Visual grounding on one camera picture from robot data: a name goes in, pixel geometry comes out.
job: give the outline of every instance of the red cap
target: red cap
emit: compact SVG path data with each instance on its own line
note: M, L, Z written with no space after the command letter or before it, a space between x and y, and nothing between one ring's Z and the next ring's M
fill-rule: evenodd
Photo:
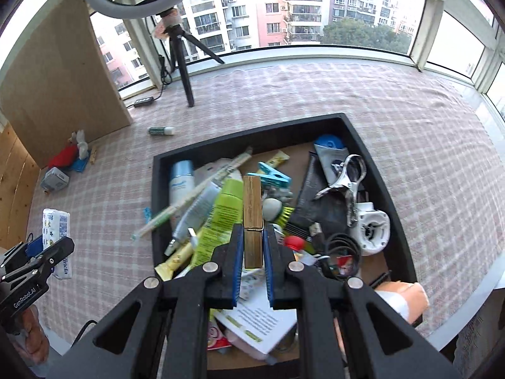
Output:
M290 247L292 250L299 251L304 248L305 240L300 237L296 237L295 235L289 235L284 238L284 245Z

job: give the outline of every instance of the patterned fabric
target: patterned fabric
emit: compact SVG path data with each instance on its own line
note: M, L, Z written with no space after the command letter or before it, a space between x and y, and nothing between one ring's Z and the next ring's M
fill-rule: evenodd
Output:
M71 280L49 279L41 322L71 342L152 275L151 240L130 235L150 205L152 157L233 132L345 112L396 206L431 306L428 335L471 295L504 246L505 172L471 108L447 81L390 65L287 64L193 78L195 107L180 82L134 123L95 143L97 162L53 195L37 187L28 231L42 210L70 212ZM150 126L175 127L150 136Z

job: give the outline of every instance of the silver screw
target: silver screw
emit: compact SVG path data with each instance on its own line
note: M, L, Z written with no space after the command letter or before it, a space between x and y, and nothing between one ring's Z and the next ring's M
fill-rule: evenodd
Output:
M305 266L303 265L303 263L298 262L298 261L292 261L292 262L290 262L287 267L291 271L293 271L293 272L301 272L305 268Z
M205 262L202 269L205 272L216 272L219 268L219 265L215 262Z
M361 289L363 287L363 281L357 276L353 276L348 279L348 285L353 289Z
M147 289L153 289L157 287L160 284L160 280L158 278L155 278L154 276L150 276L149 278L144 280L144 286Z

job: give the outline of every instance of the tree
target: tree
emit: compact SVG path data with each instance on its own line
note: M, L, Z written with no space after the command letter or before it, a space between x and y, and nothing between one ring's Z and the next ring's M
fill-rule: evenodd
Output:
M407 54L412 37L407 33L396 34L383 24L371 26L361 20L343 18L324 26L321 44L350 45Z

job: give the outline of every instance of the wooden floor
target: wooden floor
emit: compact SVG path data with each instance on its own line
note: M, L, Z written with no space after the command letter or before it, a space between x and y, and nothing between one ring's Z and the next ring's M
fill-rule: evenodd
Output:
M40 168L10 124L0 134L0 247L26 239L28 215Z

